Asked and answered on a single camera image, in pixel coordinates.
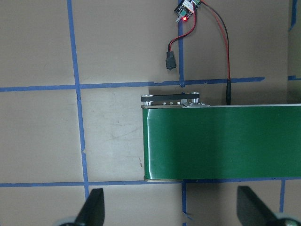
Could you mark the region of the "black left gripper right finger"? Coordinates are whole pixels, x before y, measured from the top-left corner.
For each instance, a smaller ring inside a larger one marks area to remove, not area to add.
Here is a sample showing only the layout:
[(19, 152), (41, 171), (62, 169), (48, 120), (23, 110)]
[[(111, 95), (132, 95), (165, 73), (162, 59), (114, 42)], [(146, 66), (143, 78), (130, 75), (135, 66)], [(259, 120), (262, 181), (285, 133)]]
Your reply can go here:
[(301, 221), (274, 213), (248, 186), (237, 188), (237, 217), (243, 226), (299, 226)]

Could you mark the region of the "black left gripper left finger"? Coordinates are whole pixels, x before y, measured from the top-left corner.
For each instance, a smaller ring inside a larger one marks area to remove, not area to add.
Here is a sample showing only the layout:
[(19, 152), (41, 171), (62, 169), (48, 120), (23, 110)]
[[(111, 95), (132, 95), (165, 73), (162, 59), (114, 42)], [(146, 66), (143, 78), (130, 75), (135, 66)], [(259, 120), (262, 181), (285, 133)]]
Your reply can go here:
[(91, 191), (74, 224), (76, 226), (102, 226), (104, 224), (104, 193), (102, 188)]

